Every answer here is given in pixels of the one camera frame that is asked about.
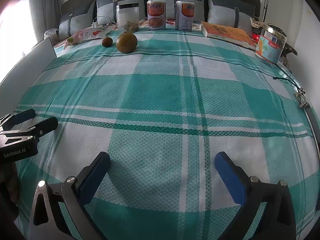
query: metal rod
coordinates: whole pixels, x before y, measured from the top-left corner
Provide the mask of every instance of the metal rod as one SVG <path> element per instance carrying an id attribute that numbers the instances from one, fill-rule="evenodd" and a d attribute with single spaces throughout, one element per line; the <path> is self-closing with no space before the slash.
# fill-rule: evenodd
<path id="1" fill-rule="evenodd" d="M 310 129 L 311 129 L 311 132 L 312 132 L 313 140 L 315 141 L 316 151 L 317 151 L 317 154 L 318 154 L 319 168 L 320 168 L 320 152 L 319 152 L 319 146 L 318 146 L 318 142 L 317 142 L 317 139 L 316 139 L 315 131 L 313 130 L 313 127 L 312 127 L 312 124 L 311 124 L 311 121 L 310 121 L 310 118 L 309 118 L 309 116 L 308 116 L 307 111 L 306 111 L 305 109 L 303 109 L 303 111 L 304 111 L 304 114 L 305 114 L 306 117 L 307 117 L 307 120 L 308 120 Z"/>

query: book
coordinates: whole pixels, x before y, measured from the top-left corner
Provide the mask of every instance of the book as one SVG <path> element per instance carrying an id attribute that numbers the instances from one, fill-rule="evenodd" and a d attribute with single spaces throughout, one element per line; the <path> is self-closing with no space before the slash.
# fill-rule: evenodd
<path id="1" fill-rule="evenodd" d="M 255 50 L 257 47 L 257 44 L 242 29 L 201 22 L 200 30 L 205 37 L 231 42 L 250 50 Z"/>

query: gray curtain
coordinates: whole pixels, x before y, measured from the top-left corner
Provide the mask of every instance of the gray curtain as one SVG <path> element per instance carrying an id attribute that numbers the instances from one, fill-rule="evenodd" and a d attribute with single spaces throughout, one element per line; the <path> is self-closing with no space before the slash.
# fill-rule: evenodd
<path id="1" fill-rule="evenodd" d="M 29 0 L 33 28 L 38 42 L 43 41 L 45 31 L 59 28 L 61 0 Z"/>

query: transparent jar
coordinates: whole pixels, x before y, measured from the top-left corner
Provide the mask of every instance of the transparent jar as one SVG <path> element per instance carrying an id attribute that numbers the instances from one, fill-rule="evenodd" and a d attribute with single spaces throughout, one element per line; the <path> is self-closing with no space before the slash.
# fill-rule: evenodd
<path id="1" fill-rule="evenodd" d="M 137 32 L 139 30 L 139 4 L 129 3 L 117 5 L 117 24 L 119 34 Z"/>

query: snack bag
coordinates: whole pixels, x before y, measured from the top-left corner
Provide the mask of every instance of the snack bag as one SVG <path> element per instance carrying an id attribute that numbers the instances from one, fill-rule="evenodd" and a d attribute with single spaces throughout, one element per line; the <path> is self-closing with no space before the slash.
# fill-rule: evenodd
<path id="1" fill-rule="evenodd" d="M 71 37 L 67 38 L 65 44 L 63 45 L 63 49 L 65 49 L 68 46 L 74 46 L 95 39 L 104 39 L 107 36 L 107 34 L 114 28 L 114 25 L 110 25 L 81 30 L 73 34 Z"/>

